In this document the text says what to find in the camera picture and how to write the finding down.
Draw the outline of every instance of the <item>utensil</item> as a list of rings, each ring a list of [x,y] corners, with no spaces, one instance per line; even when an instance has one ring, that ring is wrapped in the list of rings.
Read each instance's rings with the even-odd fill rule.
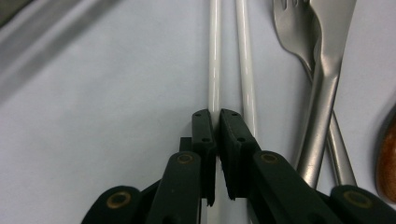
[[[300,59],[312,82],[315,67],[313,52],[318,42],[312,8],[302,0],[297,1],[295,5],[292,0],[288,0],[286,8],[283,7],[281,0],[274,0],[274,22],[280,44]],[[347,149],[334,112],[332,112],[327,138],[337,184],[356,186]]]
[[[220,75],[221,75],[221,0],[210,1],[210,37],[209,37],[209,93],[208,110],[212,119],[213,130],[219,129],[220,116]],[[216,165],[216,185],[221,181],[221,167]],[[215,201],[207,209],[208,223],[221,223],[221,208],[224,203],[219,200],[223,189],[215,188]]]
[[[297,172],[315,188],[356,0],[310,0],[309,4],[318,18],[321,35]]]
[[[396,106],[390,112],[391,121],[387,119],[386,133],[376,164],[376,189],[378,194],[396,203]]]
[[[244,120],[254,137],[257,135],[256,96],[251,61],[250,31],[247,0],[235,0],[238,23],[239,61],[241,64],[242,102]]]

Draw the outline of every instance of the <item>stainless steel utensil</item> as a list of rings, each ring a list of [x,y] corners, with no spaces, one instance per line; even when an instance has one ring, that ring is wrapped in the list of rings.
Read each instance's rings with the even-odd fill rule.
[[[309,4],[318,18],[321,41],[297,172],[315,188],[356,0],[310,0]]]
[[[300,59],[311,82],[315,67],[314,48],[318,41],[315,34],[315,19],[312,8],[303,0],[298,0],[295,5],[292,0],[288,0],[286,8],[283,7],[281,0],[274,0],[274,22],[279,42],[285,50]],[[334,112],[332,112],[327,141],[337,184],[356,186],[347,149]]]

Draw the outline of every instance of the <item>chopstick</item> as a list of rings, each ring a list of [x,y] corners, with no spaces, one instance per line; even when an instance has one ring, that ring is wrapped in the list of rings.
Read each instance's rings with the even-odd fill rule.
[[[220,115],[220,74],[221,74],[221,0],[210,0],[210,39],[209,39],[209,105],[213,130],[219,129]],[[216,186],[221,183],[221,165],[216,165]],[[207,209],[207,223],[221,223],[222,189],[215,188],[215,203]]]
[[[252,135],[257,138],[256,95],[254,92],[247,0],[235,0],[235,3],[238,23],[244,120]]]

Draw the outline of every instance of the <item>wooden handle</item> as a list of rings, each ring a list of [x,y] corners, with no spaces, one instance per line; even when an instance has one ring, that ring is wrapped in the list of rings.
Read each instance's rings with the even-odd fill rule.
[[[376,164],[376,188],[380,196],[396,203],[396,116],[388,126]]]

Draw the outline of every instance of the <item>black plastic part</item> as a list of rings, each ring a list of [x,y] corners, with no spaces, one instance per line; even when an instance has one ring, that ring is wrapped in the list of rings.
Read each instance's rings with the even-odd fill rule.
[[[323,201],[323,202],[325,202],[327,205],[329,205],[330,204],[330,197],[329,196],[327,196],[326,194],[324,194],[324,193],[322,193],[322,192],[320,192],[320,191],[317,191],[317,195],[320,197],[320,199]]]
[[[253,224],[275,224],[276,220],[257,186],[254,184],[250,186],[251,189],[247,198],[247,211],[251,222]]]
[[[178,151],[192,151],[192,142],[190,137],[181,137]]]
[[[103,193],[93,204],[82,224],[142,223],[138,189],[118,186]]]
[[[275,152],[255,153],[251,173],[276,223],[342,223],[316,191]]]
[[[191,127],[191,148],[201,157],[202,197],[207,198],[209,205],[213,205],[218,150],[209,111],[205,109],[195,112],[191,118]],[[187,144],[187,139],[180,140],[180,147]]]
[[[155,194],[157,193],[158,187],[160,186],[161,180],[155,182],[148,188],[140,192],[140,204],[138,210],[138,216],[133,223],[144,223],[149,215],[152,202],[154,201]]]
[[[396,213],[389,205],[358,187],[335,187],[330,202],[332,209],[345,223],[396,223]]]
[[[219,154],[228,196],[232,200],[246,198],[251,158],[261,149],[241,115],[232,110],[221,109],[219,131]]]
[[[193,152],[174,154],[166,166],[146,223],[198,223],[201,216],[201,159]]]

